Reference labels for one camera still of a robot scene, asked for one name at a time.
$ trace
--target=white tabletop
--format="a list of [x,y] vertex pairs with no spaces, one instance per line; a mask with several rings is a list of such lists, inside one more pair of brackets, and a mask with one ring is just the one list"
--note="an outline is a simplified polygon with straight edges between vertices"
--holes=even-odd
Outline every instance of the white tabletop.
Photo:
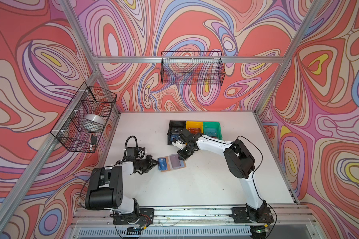
[[[176,154],[178,148],[167,145],[170,120],[220,122],[223,140],[234,141],[242,135],[263,153],[263,163],[255,172],[257,188],[268,203],[293,203],[282,175],[267,146],[252,112],[122,113],[105,166],[121,160],[125,140],[134,135],[138,146],[146,147],[153,159]],[[240,138],[255,158],[261,155],[248,141]],[[130,139],[128,146],[134,146]],[[125,196],[137,199],[140,206],[236,205],[246,203],[239,180],[225,158],[199,150],[186,160],[186,168],[161,172],[155,166],[147,174],[124,175]]]

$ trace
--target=yellow storage bin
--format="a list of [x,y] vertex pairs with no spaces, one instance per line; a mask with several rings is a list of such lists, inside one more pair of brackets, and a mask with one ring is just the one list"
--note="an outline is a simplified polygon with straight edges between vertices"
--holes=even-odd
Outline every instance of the yellow storage bin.
[[201,130],[201,133],[203,133],[203,122],[187,121],[186,129],[189,130],[189,128],[199,128]]

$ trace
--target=wire mesh basket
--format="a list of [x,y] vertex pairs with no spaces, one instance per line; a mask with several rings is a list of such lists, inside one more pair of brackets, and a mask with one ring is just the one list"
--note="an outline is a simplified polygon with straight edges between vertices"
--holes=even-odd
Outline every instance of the wire mesh basket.
[[86,86],[61,129],[51,133],[68,151],[94,153],[116,99],[117,95],[107,89]]
[[162,51],[161,83],[222,85],[221,51]]

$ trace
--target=colorful patterned wall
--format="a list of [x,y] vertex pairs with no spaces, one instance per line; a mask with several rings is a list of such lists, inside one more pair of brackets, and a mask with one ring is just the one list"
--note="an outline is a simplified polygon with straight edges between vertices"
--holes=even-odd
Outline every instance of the colorful patterned wall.
[[[82,0],[73,3],[94,52],[156,56],[221,50],[283,56],[308,7],[300,1]],[[253,110],[277,64],[226,64],[222,86],[163,86],[161,64],[101,64],[121,111]]]
[[[25,2],[0,0],[0,204],[91,74],[58,1]],[[1,239],[63,236],[113,121],[95,154],[55,148]]]
[[359,238],[359,1],[322,8],[260,113],[328,238]]

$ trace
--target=plastic bin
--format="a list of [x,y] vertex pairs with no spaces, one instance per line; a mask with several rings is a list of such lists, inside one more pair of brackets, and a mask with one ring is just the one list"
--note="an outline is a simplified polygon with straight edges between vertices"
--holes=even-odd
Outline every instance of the plastic bin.
[[203,122],[203,133],[209,137],[216,136],[222,140],[221,125],[219,122]]
[[183,130],[184,128],[186,128],[186,121],[171,120],[169,122],[168,145],[172,145],[173,138],[180,134],[180,132],[174,130]]
[[186,122],[186,129],[189,128],[199,128],[201,130],[201,133],[203,133],[203,122],[199,121],[187,121]]

